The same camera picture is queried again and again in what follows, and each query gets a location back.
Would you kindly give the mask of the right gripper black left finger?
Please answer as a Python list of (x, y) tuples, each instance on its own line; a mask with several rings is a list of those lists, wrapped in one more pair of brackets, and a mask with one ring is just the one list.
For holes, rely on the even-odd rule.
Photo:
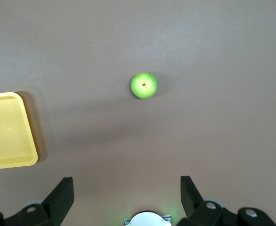
[(73, 203), (73, 178), (65, 177), (42, 203), (30, 204), (9, 218), (0, 212), (0, 226), (59, 226)]

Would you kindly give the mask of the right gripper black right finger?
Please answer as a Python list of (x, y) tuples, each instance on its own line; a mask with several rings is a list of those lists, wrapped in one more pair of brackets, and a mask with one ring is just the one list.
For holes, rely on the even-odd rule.
[(232, 213), (214, 201), (205, 201), (190, 176), (180, 177), (181, 203), (186, 217), (178, 226), (275, 226), (264, 211), (243, 207)]

